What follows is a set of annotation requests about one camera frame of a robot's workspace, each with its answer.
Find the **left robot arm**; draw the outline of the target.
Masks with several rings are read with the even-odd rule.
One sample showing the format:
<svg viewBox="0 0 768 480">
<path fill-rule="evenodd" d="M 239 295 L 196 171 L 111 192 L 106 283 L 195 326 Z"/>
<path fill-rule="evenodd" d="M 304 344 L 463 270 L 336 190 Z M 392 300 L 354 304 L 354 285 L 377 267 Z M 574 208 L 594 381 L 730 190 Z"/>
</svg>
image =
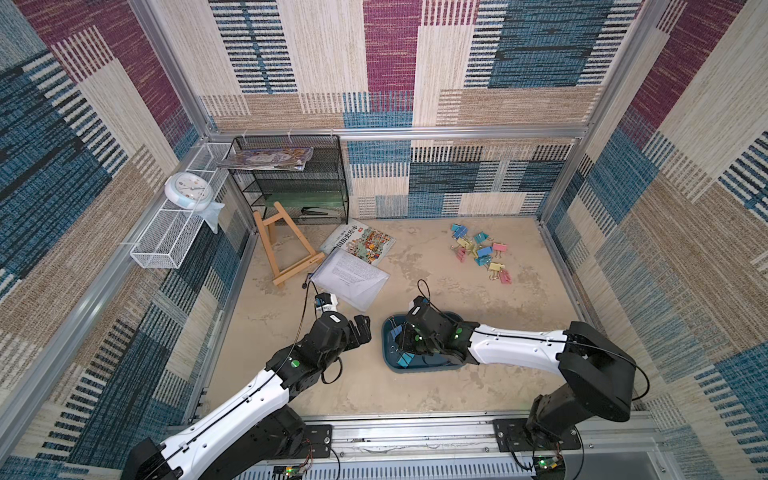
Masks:
<svg viewBox="0 0 768 480">
<path fill-rule="evenodd" d="M 325 311 L 297 343 L 277 351 L 245 387 L 192 426 L 128 456 L 123 479 L 229 479 L 301 449 L 305 424 L 291 400 L 322 380 L 346 351 L 371 341 L 370 318 Z"/>
</svg>

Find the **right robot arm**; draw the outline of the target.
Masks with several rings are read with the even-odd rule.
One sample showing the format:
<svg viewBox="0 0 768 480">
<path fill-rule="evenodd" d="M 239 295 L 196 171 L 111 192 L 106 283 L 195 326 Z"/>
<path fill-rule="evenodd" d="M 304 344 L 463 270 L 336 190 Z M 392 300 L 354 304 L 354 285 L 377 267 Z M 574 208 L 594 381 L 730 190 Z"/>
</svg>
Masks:
<svg viewBox="0 0 768 480">
<path fill-rule="evenodd" d="M 438 356 L 450 366 L 504 365 L 558 375 L 563 383 L 538 395 L 515 428 L 531 449 L 552 450 L 593 417 L 624 423 L 631 416 L 636 361 L 591 325 L 530 332 L 466 321 L 416 297 L 391 333 L 400 366 Z"/>
</svg>

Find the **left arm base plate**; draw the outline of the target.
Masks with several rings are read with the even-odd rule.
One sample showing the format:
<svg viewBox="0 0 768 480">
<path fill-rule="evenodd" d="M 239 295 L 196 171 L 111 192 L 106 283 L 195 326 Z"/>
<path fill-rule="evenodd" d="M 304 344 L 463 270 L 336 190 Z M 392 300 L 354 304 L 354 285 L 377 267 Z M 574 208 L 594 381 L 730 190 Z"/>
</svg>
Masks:
<svg viewBox="0 0 768 480">
<path fill-rule="evenodd" d="M 333 426 L 315 424 L 299 428 L 278 424 L 257 425 L 245 438 L 249 452 L 255 453 L 262 461 L 304 459 L 309 454 L 323 459 L 331 456 L 329 445 L 333 439 Z"/>
</svg>

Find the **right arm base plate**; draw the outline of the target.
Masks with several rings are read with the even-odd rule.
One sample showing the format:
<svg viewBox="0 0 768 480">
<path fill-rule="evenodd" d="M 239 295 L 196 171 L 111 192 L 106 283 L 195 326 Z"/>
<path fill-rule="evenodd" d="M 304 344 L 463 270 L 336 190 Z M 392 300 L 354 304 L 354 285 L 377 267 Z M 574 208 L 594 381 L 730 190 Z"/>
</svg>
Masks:
<svg viewBox="0 0 768 480">
<path fill-rule="evenodd" d="M 497 446 L 500 452 L 522 451 L 561 451 L 580 450 L 582 442 L 575 429 L 562 436 L 551 436 L 546 433 L 530 433 L 526 420 L 522 418 L 502 418 L 492 421 Z"/>
</svg>

